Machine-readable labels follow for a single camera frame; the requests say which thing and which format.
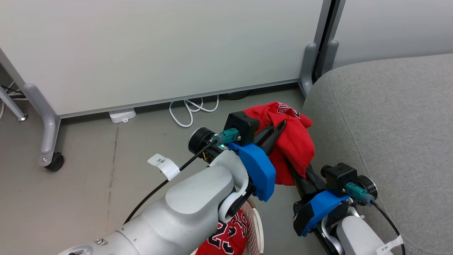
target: caster wheel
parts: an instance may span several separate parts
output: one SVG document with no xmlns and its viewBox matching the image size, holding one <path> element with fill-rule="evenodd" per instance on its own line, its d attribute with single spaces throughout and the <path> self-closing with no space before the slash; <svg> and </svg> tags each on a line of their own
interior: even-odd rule
<svg viewBox="0 0 453 255">
<path fill-rule="evenodd" d="M 45 166 L 46 169 L 49 169 L 52 172 L 56 172 L 60 170 L 60 168 L 63 166 L 64 163 L 64 157 L 60 152 L 54 152 L 52 156 L 52 161 L 50 164 Z"/>
</svg>

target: laundry basket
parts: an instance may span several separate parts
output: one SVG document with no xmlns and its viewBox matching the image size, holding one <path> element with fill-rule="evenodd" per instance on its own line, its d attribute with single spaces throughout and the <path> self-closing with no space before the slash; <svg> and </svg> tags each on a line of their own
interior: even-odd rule
<svg viewBox="0 0 453 255">
<path fill-rule="evenodd" d="M 242 212 L 247 216 L 249 221 L 249 233 L 247 236 L 247 245 L 243 255 L 263 255 L 264 252 L 264 234 L 263 225 L 255 204 L 248 199 L 241 207 Z"/>
</svg>

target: cable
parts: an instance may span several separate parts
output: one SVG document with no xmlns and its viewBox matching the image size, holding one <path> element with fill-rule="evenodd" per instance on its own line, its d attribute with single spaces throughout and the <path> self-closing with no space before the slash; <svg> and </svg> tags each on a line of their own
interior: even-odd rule
<svg viewBox="0 0 453 255">
<path fill-rule="evenodd" d="M 20 92 L 20 91 L 17 91 L 17 90 L 12 89 L 12 88 L 9 88 L 9 87 L 3 86 L 3 85 L 0 85 L 0 86 L 1 86 L 2 88 L 4 88 L 4 89 L 11 90 L 12 92 L 16 92 L 17 94 L 22 94 L 22 95 L 24 94 L 24 93 L 22 93 L 22 92 Z"/>
<path fill-rule="evenodd" d="M 400 232 L 398 231 L 398 229 L 396 228 L 395 224 L 393 223 L 393 221 L 390 219 L 390 217 L 386 214 L 386 212 L 384 212 L 384 210 L 378 205 L 376 204 L 376 202 L 374 202 L 374 200 L 371 200 L 370 202 L 372 205 L 374 205 L 374 207 L 376 207 L 376 209 L 378 209 L 381 214 L 385 217 L 385 219 L 390 223 L 390 226 L 392 226 L 393 230 L 395 231 L 396 235 L 397 236 L 400 236 Z M 403 255 L 406 254 L 406 248 L 404 247 L 404 244 L 401 244 L 401 249 L 402 249 L 402 253 Z"/>
<path fill-rule="evenodd" d="M 182 167 L 179 168 L 179 171 L 182 171 L 184 170 L 188 165 L 190 165 L 190 163 L 192 163 L 195 159 L 197 159 L 198 156 L 200 156 L 203 152 L 205 152 L 205 150 L 207 150 L 210 146 L 214 145 L 216 143 L 216 141 L 211 141 L 210 143 L 208 143 L 205 147 L 203 147 L 203 149 L 201 149 L 199 152 L 197 152 L 192 158 L 189 159 L 189 161 L 187 161 Z M 132 217 L 134 217 L 134 214 L 140 209 L 140 207 L 142 207 L 142 205 L 150 198 L 152 197 L 152 195 L 154 195 L 157 191 L 159 191 L 163 186 L 165 186 L 165 184 L 167 184 L 169 181 L 168 180 L 165 180 L 164 182 L 162 182 L 159 186 L 157 186 L 157 188 L 155 188 L 153 191 L 151 191 L 151 193 L 149 193 L 135 208 L 134 210 L 129 214 L 129 217 L 127 217 L 126 221 L 123 223 L 126 224 L 128 223 Z"/>
<path fill-rule="evenodd" d="M 244 98 L 250 96 L 252 91 L 253 91 L 253 89 L 249 90 L 247 93 L 245 93 L 245 95 L 243 95 L 242 97 L 238 97 L 238 98 L 231 98 L 231 97 L 226 96 L 226 94 L 221 94 L 220 96 L 225 98 L 226 100 L 239 100 L 239 99 L 244 99 Z"/>
<path fill-rule="evenodd" d="M 173 118 L 173 120 L 175 120 L 175 122 L 176 122 L 179 126 L 181 126 L 181 127 L 183 127 L 183 128 L 188 128 L 188 127 L 192 126 L 192 124 L 193 124 L 193 115 L 192 115 L 192 113 L 196 113 L 196 112 L 198 112 L 198 111 L 200 111 L 200 110 L 203 110 L 203 111 L 208 112 L 208 113 L 212 113 L 213 111 L 217 110 L 217 107 L 219 106 L 219 95 L 217 95 L 217 103 L 216 103 L 216 106 L 215 106 L 214 109 L 212 109 L 212 110 L 203 108 L 203 98 L 201 98 L 201 105 L 197 105 L 196 103 L 194 103 L 194 102 L 192 102 L 192 101 L 190 101 L 190 100 L 183 100 L 183 101 L 184 101 L 184 105 L 186 106 L 187 110 L 189 111 L 189 115 L 190 115 L 190 123 L 189 123 L 189 124 L 187 124 L 187 125 L 182 124 L 182 123 L 179 122 L 179 121 L 176 119 L 176 117 L 173 115 L 173 112 L 171 111 L 171 106 L 173 105 L 174 102 L 171 102 L 171 103 L 170 103 L 169 111 L 170 111 L 171 117 Z M 192 109 L 189 107 L 189 104 L 188 104 L 188 103 L 191 103 L 193 106 L 195 106 L 195 107 L 198 108 L 198 109 L 192 110 Z"/>
</svg>

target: white partition panel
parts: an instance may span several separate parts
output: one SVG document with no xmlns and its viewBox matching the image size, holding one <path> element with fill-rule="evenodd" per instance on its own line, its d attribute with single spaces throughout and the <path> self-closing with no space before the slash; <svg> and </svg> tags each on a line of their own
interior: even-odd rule
<svg viewBox="0 0 453 255">
<path fill-rule="evenodd" d="M 58 115 L 297 79 L 321 0 L 2 0 L 0 49 Z"/>
<path fill-rule="evenodd" d="M 451 0 L 345 0 L 334 68 L 453 52 Z"/>
</svg>

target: white power adapter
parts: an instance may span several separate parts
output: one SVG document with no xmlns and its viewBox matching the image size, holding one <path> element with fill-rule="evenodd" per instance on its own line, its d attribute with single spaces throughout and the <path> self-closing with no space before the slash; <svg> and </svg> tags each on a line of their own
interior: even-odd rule
<svg viewBox="0 0 453 255">
<path fill-rule="evenodd" d="M 129 119 L 132 119 L 133 117 L 135 117 L 137 115 L 133 108 L 110 111 L 109 114 L 110 114 L 110 118 L 112 119 L 113 123 L 120 123 L 120 122 L 126 123 L 129 121 Z"/>
</svg>

